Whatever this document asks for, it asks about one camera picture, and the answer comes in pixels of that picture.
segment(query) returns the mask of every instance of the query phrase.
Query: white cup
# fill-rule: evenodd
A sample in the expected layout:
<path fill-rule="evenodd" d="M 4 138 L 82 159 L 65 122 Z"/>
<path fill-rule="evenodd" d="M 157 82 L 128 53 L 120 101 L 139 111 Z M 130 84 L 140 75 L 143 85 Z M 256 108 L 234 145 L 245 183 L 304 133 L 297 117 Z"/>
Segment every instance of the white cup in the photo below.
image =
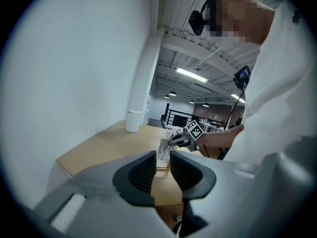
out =
<path fill-rule="evenodd" d="M 128 132 L 137 132 L 139 130 L 140 117 L 142 111 L 129 110 L 125 129 Z"/>

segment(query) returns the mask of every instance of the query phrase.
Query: black headphones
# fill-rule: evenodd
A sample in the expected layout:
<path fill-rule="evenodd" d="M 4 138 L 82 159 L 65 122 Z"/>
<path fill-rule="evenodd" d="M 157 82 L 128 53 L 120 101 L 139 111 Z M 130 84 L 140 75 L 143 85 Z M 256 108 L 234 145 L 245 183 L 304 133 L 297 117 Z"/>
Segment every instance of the black headphones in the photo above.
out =
<path fill-rule="evenodd" d="M 203 32 L 203 29 L 205 26 L 205 22 L 204 22 L 204 18 L 203 18 L 203 11 L 205 10 L 206 5 L 209 1 L 210 0 L 206 0 L 206 2 L 204 3 L 204 5 L 202 7 L 201 12 L 194 10 L 189 17 L 188 23 L 192 27 L 195 35 L 200 36 Z"/>

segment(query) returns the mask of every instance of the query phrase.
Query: hand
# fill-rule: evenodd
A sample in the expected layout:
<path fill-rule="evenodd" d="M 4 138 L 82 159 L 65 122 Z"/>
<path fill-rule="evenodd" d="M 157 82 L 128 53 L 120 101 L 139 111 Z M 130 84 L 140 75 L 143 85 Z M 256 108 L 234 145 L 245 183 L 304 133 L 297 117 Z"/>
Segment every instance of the hand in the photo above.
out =
<path fill-rule="evenodd" d="M 209 156 L 209 154 L 206 152 L 206 149 L 205 149 L 205 147 L 207 147 L 205 146 L 207 143 L 207 137 L 208 137 L 207 134 L 203 134 L 200 136 L 200 138 L 196 140 L 196 146 L 199 147 L 199 152 L 205 157 Z"/>

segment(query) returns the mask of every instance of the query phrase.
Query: fluorescent light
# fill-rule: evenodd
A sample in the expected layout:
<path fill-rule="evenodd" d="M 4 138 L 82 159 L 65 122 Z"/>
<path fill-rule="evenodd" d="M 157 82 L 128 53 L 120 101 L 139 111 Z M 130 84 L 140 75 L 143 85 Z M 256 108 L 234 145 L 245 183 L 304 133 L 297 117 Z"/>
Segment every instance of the fluorescent light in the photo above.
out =
<path fill-rule="evenodd" d="M 178 69 L 177 69 L 177 72 L 182 73 L 182 74 L 184 74 L 184 75 L 186 75 L 186 76 L 189 76 L 189 77 L 193 77 L 193 78 L 195 78 L 195 79 L 197 79 L 197 80 L 199 80 L 199 81 L 202 81 L 202 82 L 206 82 L 206 81 L 207 81 L 205 78 L 200 77 L 200 76 L 198 76 L 198 75 L 196 75 L 196 74 L 193 74 L 193 73 L 191 73 L 191 72 L 189 72 L 189 71 L 186 71 L 186 70 L 184 70 L 184 69 L 181 69 L 181 68 L 178 68 Z"/>
<path fill-rule="evenodd" d="M 233 98 L 235 98 L 235 99 L 238 99 L 238 98 L 239 98 L 239 96 L 237 96 L 237 95 L 235 95 L 235 94 L 231 94 L 231 96 L 232 96 Z"/>

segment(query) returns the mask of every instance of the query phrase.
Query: white shirt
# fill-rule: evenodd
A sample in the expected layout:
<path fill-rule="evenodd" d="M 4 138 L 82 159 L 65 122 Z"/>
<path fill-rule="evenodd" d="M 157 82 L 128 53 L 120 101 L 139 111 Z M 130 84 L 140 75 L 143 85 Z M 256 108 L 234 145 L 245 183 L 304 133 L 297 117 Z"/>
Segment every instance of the white shirt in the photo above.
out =
<path fill-rule="evenodd" d="M 284 0 L 251 72 L 241 124 L 224 160 L 260 164 L 302 136 L 317 133 L 316 41 L 296 7 Z"/>

